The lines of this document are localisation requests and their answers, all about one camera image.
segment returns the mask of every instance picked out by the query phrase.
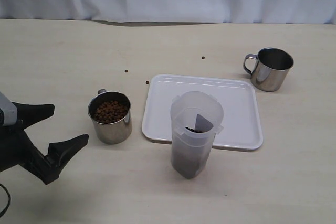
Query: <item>empty metal cup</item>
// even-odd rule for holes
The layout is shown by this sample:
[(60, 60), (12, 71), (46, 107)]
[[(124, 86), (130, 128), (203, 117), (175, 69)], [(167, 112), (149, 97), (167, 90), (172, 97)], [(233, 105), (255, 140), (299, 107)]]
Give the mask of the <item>empty metal cup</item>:
[[(247, 59), (256, 60), (253, 70), (245, 66)], [(243, 67), (251, 75), (251, 82), (258, 89), (272, 92), (278, 90), (294, 61), (291, 55), (278, 48), (264, 48), (258, 55), (247, 55)]]
[[(106, 101), (118, 101), (128, 108), (127, 114), (114, 123), (99, 123), (93, 119), (93, 115), (99, 105)], [(118, 144), (128, 138), (132, 132), (131, 102), (126, 95), (119, 92), (106, 91), (101, 89), (98, 95), (89, 104), (88, 112), (92, 119), (97, 137), (106, 144)]]

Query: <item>tray rim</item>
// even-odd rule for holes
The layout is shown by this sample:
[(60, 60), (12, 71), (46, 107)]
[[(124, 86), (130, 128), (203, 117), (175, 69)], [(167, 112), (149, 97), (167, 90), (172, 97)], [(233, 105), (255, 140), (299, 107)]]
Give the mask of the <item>tray rim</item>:
[(213, 80), (213, 81), (227, 81), (227, 82), (237, 82), (237, 83), (244, 83), (246, 85), (249, 86), (249, 88), (251, 89), (252, 92), (252, 96), (253, 96), (253, 104), (254, 104), (254, 110), (255, 110), (255, 115), (256, 115), (256, 119), (257, 119), (257, 125), (258, 125), (258, 132), (260, 135), (260, 138), (258, 139), (258, 142), (256, 143), (256, 145), (252, 146), (252, 147), (242, 147), (242, 146), (235, 146), (235, 145), (225, 145), (225, 144), (213, 144), (212, 148), (219, 148), (219, 149), (225, 149), (225, 150), (238, 150), (238, 151), (254, 151), (259, 149), (263, 142), (264, 142), (264, 134), (263, 134), (263, 130), (261, 127), (261, 121), (260, 121), (260, 116), (259, 116), (259, 110), (258, 110), (258, 102), (257, 102), (257, 97), (256, 97), (256, 93), (255, 93), (255, 88), (252, 84), (248, 83), (247, 81), (244, 80), (234, 80), (234, 79), (221, 79), (221, 78), (212, 78), (212, 77), (198, 77), (198, 76), (185, 76), (185, 75), (179, 75), (179, 74), (157, 74), (156, 76), (154, 76), (151, 79), (151, 83), (148, 89), (148, 93), (147, 93), (147, 99), (146, 99), (146, 105), (145, 105), (145, 109), (144, 109), (144, 115), (142, 118), (142, 125), (141, 125), (141, 130), (142, 133), (144, 134), (144, 136), (146, 138), (148, 138), (151, 142), (153, 143), (161, 143), (161, 144), (171, 144), (171, 140), (167, 140), (167, 139), (162, 139), (162, 138), (153, 138), (153, 137), (149, 137), (150, 134), (148, 134), (148, 132), (146, 132), (145, 130), (145, 122), (146, 122), (146, 118), (148, 117), (148, 106), (149, 106), (149, 99), (148, 97), (150, 96), (150, 94), (153, 92), (153, 87), (154, 85), (157, 83), (156, 80), (157, 79), (161, 79), (162, 77), (173, 77), (173, 78), (188, 78), (188, 79), (205, 79), (205, 80)]

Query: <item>mug handle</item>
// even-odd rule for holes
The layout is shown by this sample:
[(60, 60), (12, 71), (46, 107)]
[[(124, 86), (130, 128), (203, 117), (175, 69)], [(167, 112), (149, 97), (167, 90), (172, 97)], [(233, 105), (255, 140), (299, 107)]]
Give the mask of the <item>mug handle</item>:
[(245, 70), (247, 73), (252, 74), (252, 71), (249, 70), (249, 69), (245, 66), (245, 62), (246, 62), (247, 59), (257, 60), (257, 56), (256, 56), (256, 55), (247, 55), (247, 56), (245, 56), (245, 59), (244, 59), (244, 63), (243, 63), (244, 70)]

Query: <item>robotic arm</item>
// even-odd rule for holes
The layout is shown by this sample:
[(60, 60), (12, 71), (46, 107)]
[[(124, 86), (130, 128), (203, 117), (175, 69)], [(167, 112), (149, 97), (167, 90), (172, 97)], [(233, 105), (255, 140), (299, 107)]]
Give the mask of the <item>robotic arm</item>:
[(11, 102), (0, 92), (0, 172), (20, 165), (48, 185), (84, 146), (89, 135), (50, 143), (44, 156), (30, 141), (25, 129), (53, 116), (55, 106)]

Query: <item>metal cup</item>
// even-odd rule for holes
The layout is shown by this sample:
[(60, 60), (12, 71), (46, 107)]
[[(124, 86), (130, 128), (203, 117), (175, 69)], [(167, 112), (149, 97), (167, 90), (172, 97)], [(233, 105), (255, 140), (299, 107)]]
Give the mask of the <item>metal cup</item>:
[[(115, 123), (105, 124), (94, 120), (93, 115), (97, 107), (103, 102), (111, 100), (125, 105), (128, 108), (127, 114)], [(119, 92), (106, 91), (105, 89), (99, 90), (98, 95), (92, 99), (88, 107), (89, 116), (92, 119), (97, 137), (106, 144), (118, 144), (128, 138), (132, 132), (130, 109), (131, 102), (126, 95)]]
[[(256, 60), (254, 69), (251, 71), (245, 66), (247, 59)], [(294, 60), (291, 55), (278, 48), (264, 48), (258, 55), (245, 56), (243, 67), (251, 75), (252, 84), (260, 90), (277, 91)]]

